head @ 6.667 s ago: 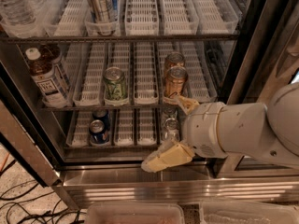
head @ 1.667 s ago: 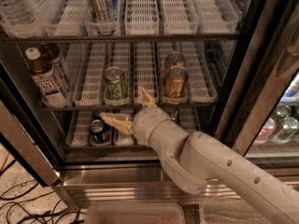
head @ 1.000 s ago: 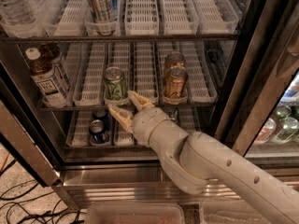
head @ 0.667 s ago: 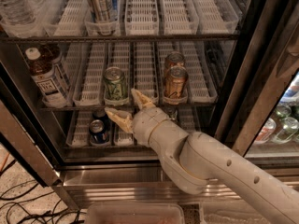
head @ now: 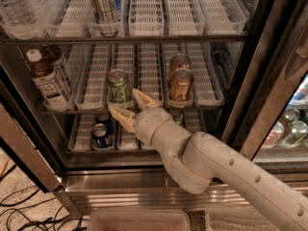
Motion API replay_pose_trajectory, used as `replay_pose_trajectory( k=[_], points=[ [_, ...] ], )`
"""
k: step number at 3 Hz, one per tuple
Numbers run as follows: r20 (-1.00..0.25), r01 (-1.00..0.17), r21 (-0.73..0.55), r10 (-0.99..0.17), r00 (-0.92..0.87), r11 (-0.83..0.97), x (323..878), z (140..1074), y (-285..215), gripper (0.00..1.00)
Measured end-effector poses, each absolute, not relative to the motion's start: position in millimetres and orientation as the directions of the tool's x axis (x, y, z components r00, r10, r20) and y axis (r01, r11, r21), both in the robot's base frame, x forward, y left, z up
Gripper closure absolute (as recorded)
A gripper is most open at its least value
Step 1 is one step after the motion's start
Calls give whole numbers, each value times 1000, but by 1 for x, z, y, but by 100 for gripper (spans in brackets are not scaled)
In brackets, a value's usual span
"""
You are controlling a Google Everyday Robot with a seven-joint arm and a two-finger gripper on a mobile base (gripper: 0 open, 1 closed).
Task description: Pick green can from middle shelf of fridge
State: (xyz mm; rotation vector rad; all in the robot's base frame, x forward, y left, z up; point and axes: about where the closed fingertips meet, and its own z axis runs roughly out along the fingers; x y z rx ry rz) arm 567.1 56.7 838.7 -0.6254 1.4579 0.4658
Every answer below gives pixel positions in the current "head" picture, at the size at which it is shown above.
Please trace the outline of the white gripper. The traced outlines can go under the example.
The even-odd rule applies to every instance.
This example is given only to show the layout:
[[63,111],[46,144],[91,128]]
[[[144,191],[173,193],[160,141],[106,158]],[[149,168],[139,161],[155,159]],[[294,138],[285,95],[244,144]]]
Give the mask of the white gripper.
[[142,91],[133,89],[132,93],[141,109],[137,116],[134,112],[119,107],[110,107],[109,111],[127,132],[136,132],[140,141],[150,145],[156,130],[164,122],[172,120],[172,116],[163,108],[157,107],[157,102]]

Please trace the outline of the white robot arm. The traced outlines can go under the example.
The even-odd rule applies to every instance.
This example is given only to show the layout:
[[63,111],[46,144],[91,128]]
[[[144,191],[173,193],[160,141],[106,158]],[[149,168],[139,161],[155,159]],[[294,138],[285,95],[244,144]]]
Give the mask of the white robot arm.
[[186,192],[205,192],[215,178],[233,188],[281,231],[308,231],[308,199],[214,136],[189,132],[139,90],[141,111],[112,105],[112,117],[137,139],[155,148],[167,173]]

